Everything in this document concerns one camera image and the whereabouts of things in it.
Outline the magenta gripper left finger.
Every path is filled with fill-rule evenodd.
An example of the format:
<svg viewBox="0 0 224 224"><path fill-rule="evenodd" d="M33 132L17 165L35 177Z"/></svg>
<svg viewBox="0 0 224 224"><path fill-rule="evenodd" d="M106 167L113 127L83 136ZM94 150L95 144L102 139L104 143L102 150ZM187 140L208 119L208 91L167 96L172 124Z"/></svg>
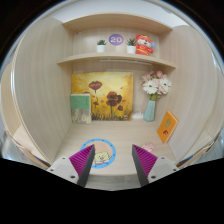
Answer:
<svg viewBox="0 0 224 224"><path fill-rule="evenodd" d="M47 171L76 185L87 183L95 156L95 147L90 145L70 157L61 157Z"/></svg>

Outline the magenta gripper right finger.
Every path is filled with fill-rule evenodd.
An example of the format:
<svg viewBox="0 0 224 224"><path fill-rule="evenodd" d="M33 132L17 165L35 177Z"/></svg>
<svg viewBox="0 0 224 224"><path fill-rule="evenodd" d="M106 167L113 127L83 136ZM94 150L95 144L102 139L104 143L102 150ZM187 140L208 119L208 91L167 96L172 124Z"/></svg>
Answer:
<svg viewBox="0 0 224 224"><path fill-rule="evenodd" d="M167 157L157 157L137 145L132 145L132 157L141 186L178 171Z"/></svg>

